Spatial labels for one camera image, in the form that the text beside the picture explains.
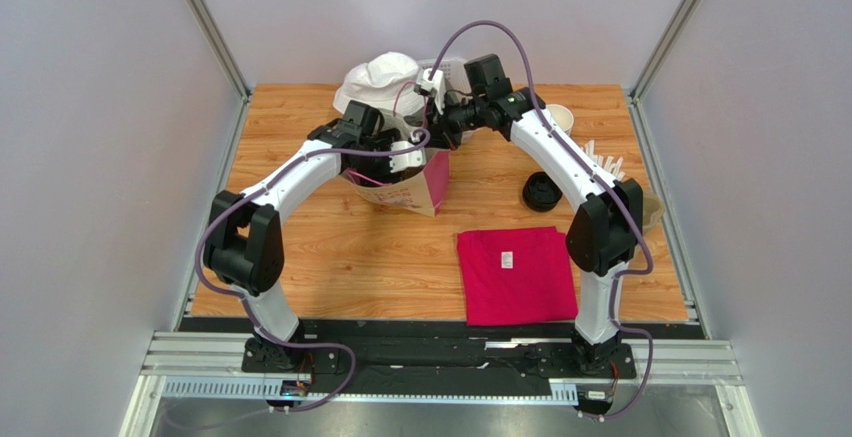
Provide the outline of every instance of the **white wall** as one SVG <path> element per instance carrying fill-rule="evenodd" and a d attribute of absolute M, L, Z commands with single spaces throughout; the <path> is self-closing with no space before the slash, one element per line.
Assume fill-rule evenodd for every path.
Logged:
<path fill-rule="evenodd" d="M 354 65 L 397 50 L 434 58 L 462 25 L 494 19 L 521 39 L 541 83 L 631 86 L 680 0 L 206 0 L 240 70 L 257 83 L 340 82 Z M 451 55 L 502 56 L 496 29 L 462 37 Z"/>
<path fill-rule="evenodd" d="M 238 109 L 185 0 L 0 0 L 0 433 L 113 436 Z"/>
<path fill-rule="evenodd" d="M 849 435 L 852 0 L 704 0 L 645 101 L 767 436 Z"/>

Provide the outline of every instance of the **wooden table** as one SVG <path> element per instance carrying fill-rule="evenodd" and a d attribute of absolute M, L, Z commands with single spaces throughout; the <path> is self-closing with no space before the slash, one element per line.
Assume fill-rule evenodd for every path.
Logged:
<path fill-rule="evenodd" d="M 227 188 L 257 183 L 290 158 L 305 136 L 339 116 L 336 85 L 258 86 Z M 624 157 L 624 170 L 650 188 L 639 145 L 618 86 L 539 86 L 548 103 L 574 113 L 571 137 L 595 153 Z M 465 318 L 455 235 L 474 229 L 552 226 L 566 232 L 573 212 L 562 201 L 536 213 L 520 190 L 538 165 L 498 133 L 478 131 L 450 159 L 450 187 L 436 218 L 370 204 L 335 179 L 299 207 L 283 228 L 286 265 L 281 285 L 296 314 L 328 318 Z M 625 279 L 621 318 L 687 320 L 663 230 L 648 236 L 656 269 Z M 641 252 L 632 265 L 645 266 Z M 579 269 L 574 266 L 577 296 Z M 193 315 L 242 315 L 239 303 L 199 286 Z"/>

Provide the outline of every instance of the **white cup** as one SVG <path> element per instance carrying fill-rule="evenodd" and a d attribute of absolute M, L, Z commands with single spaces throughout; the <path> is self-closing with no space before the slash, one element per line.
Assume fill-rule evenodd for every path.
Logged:
<path fill-rule="evenodd" d="M 547 104 L 547 110 L 553 117 L 553 121 L 566 134 L 571 135 L 571 129 L 574 127 L 574 114 L 567 107 L 559 104 Z"/>

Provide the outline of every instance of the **folded pink shirt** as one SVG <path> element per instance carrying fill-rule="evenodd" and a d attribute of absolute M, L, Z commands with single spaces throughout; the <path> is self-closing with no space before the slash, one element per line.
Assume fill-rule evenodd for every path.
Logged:
<path fill-rule="evenodd" d="M 468 325 L 577 317 L 565 234 L 556 227 L 464 232 L 457 249 Z"/>

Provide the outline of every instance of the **white bucket hat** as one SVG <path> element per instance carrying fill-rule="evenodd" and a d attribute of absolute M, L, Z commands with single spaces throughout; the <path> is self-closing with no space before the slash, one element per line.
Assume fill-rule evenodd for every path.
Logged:
<path fill-rule="evenodd" d="M 417 80 L 418 72 L 420 66 L 411 57 L 399 52 L 382 54 L 346 74 L 343 85 L 334 94 L 334 108 L 342 114 L 350 100 L 357 100 L 390 117 L 399 89 L 406 81 Z M 413 92 L 409 86 L 399 97 L 396 114 L 405 117 L 422 108 L 423 96 Z"/>

